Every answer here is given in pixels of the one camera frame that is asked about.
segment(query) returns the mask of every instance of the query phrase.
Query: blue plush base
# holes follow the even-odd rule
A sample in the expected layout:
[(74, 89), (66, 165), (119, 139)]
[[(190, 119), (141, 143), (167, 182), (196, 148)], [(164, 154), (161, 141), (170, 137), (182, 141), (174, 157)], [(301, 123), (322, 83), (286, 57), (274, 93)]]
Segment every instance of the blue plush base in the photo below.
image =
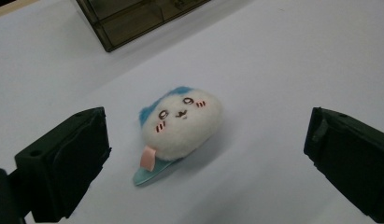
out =
[(138, 171), (134, 174), (134, 184), (136, 186), (141, 185), (152, 179), (154, 176), (158, 175), (161, 171), (165, 170), (168, 166), (170, 166), (172, 163), (175, 163), (178, 160), (175, 161), (162, 161), (156, 158), (156, 163), (154, 165), (153, 171), (148, 171), (144, 168), (139, 168)]

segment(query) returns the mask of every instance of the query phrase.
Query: white table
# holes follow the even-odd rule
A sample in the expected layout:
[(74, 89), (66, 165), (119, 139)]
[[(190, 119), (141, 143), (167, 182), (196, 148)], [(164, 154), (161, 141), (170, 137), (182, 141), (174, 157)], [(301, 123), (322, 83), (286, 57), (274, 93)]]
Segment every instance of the white table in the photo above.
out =
[[(217, 95), (225, 121), (137, 188), (138, 112), (181, 85)], [(303, 147), (314, 106), (384, 132), (384, 0), (212, 0), (112, 53), (73, 0), (0, 17), (1, 168), (100, 105), (113, 151), (60, 223), (374, 223)]]

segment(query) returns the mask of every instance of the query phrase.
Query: plush toy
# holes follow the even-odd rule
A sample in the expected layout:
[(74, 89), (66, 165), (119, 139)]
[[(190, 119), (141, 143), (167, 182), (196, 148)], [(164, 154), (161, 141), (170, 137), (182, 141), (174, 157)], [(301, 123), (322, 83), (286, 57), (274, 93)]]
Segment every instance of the plush toy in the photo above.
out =
[(139, 121), (146, 147), (135, 184), (145, 183), (200, 147), (218, 130), (221, 113), (215, 96), (189, 87), (178, 87), (143, 108)]

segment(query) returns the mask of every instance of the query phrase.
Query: blue ear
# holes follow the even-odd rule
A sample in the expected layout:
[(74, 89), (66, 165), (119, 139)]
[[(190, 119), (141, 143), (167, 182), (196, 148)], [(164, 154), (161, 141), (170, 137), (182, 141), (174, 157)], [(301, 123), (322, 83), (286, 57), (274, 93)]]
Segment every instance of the blue ear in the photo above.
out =
[(169, 91), (166, 95), (164, 95), (163, 97), (161, 97), (160, 99), (158, 99), (156, 102), (154, 102), (152, 105), (150, 106), (147, 106), (145, 108), (143, 108), (141, 110), (141, 112), (139, 112), (139, 123), (141, 126), (143, 126), (146, 122), (146, 120), (148, 119), (148, 117), (150, 116), (151, 112), (153, 112), (153, 110), (156, 108), (156, 106), (162, 101), (163, 98), (167, 97), (167, 96), (170, 96), (170, 95), (181, 95), (181, 94), (185, 94), (185, 93), (188, 93), (189, 91), (192, 91), (192, 88), (190, 87), (177, 87), (176, 89), (173, 89), (171, 91)]

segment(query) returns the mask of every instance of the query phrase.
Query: fabric tag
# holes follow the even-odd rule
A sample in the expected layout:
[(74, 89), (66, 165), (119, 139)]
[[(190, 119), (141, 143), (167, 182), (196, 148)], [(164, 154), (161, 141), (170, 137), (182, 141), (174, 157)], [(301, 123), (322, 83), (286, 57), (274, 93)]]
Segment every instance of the fabric tag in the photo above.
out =
[(156, 162), (155, 158), (156, 149), (146, 146), (145, 149), (143, 149), (140, 166), (148, 171), (153, 171)]

